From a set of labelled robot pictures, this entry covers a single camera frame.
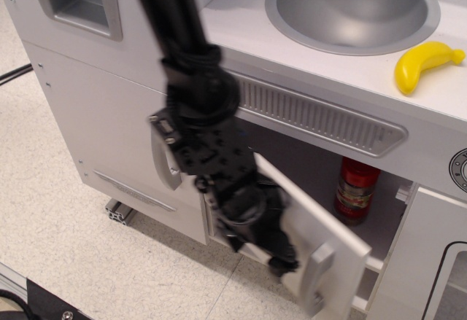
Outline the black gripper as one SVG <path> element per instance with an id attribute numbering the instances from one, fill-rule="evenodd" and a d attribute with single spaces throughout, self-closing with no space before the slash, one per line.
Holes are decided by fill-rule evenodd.
<path id="1" fill-rule="evenodd" d="M 249 243 L 270 256 L 272 273 L 292 273 L 299 266 L 295 247 L 280 227 L 282 210 L 266 210 L 263 214 L 244 222 L 218 217 L 218 229 L 228 245 L 238 252 Z"/>

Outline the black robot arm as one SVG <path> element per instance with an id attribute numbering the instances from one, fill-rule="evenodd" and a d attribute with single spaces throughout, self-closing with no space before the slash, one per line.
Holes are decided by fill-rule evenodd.
<path id="1" fill-rule="evenodd" d="M 163 57 L 166 105 L 151 119 L 180 170 L 194 178 L 231 248 L 251 243 L 276 276 L 295 271 L 296 251 L 280 226 L 280 186 L 258 171 L 236 122 L 239 86 L 208 43 L 195 0 L 140 0 Z"/>

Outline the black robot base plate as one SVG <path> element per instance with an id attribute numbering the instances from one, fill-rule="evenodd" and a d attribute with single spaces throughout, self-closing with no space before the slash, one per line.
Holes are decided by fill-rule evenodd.
<path id="1" fill-rule="evenodd" d="M 91 319 L 28 278 L 24 285 L 2 281 L 1 299 L 19 307 L 18 310 L 1 311 L 1 319 Z"/>

